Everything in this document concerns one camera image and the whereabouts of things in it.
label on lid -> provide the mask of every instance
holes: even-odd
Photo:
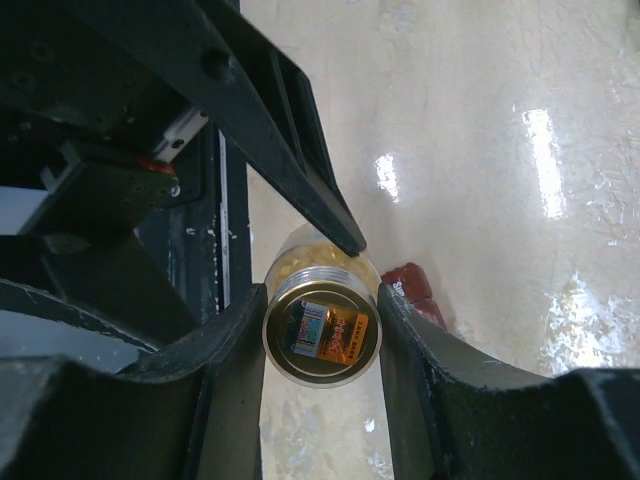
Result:
[[[369,317],[304,300],[293,303],[284,348],[320,360],[353,365],[358,360]]]

shiny floor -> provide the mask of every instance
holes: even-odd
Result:
[[[311,78],[384,272],[520,368],[640,365],[637,0],[242,0]],[[302,218],[250,175],[256,280]],[[392,478],[379,367],[332,391],[266,372],[265,478]]]

red component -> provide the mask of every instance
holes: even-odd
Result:
[[[442,313],[440,313],[440,307],[438,307],[436,302],[429,298],[423,298],[422,300],[414,302],[413,306],[431,323],[438,325],[444,330],[447,329],[444,318],[442,318]]]
[[[144,157],[138,157],[138,163],[142,168],[151,170],[152,172],[166,173],[175,176],[176,171],[169,163],[150,162]]]
[[[382,281],[411,303],[433,297],[427,276],[412,262],[385,273]]]

jar lid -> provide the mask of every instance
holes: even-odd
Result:
[[[315,266],[293,273],[278,288],[262,338],[284,376],[323,388],[362,375],[380,350],[382,329],[375,297],[356,275]]]

glass jar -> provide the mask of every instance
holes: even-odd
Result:
[[[316,388],[362,375],[382,342],[380,282],[365,254],[347,256],[311,225],[295,230],[265,279],[263,342],[276,368]]]

